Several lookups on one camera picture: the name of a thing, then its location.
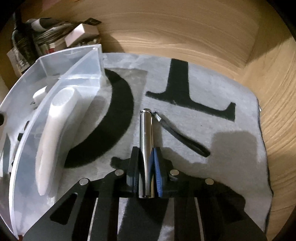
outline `wooden table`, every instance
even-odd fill
[[[61,0],[42,10],[41,0],[22,5],[23,20],[102,21],[104,52],[178,58],[222,73],[258,97],[274,191],[268,239],[296,204],[296,42],[265,0]],[[16,81],[6,56],[13,23],[0,33],[0,74]]]

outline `silver screw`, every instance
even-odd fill
[[[88,184],[88,182],[89,182],[89,180],[87,178],[82,178],[82,179],[80,179],[79,184],[83,186],[83,185]]]
[[[118,169],[118,170],[115,171],[116,176],[121,176],[122,174],[124,174],[124,171],[121,170],[121,169]]]
[[[170,170],[170,174],[172,176],[178,176],[179,175],[179,171],[177,169],[172,169],[172,170]]]
[[[208,185],[213,185],[213,184],[214,184],[214,180],[211,179],[211,178],[207,178],[207,179],[205,180],[205,183],[208,184]]]

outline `metal cylinder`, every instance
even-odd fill
[[[140,149],[142,152],[142,171],[139,176],[139,198],[154,197],[154,176],[152,173],[153,158],[150,158],[153,147],[152,113],[149,109],[140,111]]]

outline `black letter print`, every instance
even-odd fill
[[[182,60],[172,58],[165,92],[152,93],[147,91],[146,96],[230,121],[235,120],[235,103],[233,102],[225,110],[216,110],[191,100],[189,96],[188,62]]]
[[[105,69],[112,85],[109,109],[92,133],[80,144],[72,148],[65,167],[86,165],[110,150],[125,134],[133,117],[133,94],[128,83],[118,74]]]

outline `fabric mat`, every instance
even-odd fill
[[[104,67],[109,80],[76,135],[58,198],[83,177],[96,180],[113,171],[112,157],[129,158],[139,146],[139,112],[150,108],[211,151],[207,158],[198,155],[154,122],[154,146],[162,147],[164,158],[188,175],[210,177],[242,195],[245,212],[264,230],[272,192],[256,96],[213,70],[170,58],[106,53]],[[119,234],[125,210],[128,200],[120,199]],[[173,240],[172,200],[163,216],[150,240]]]

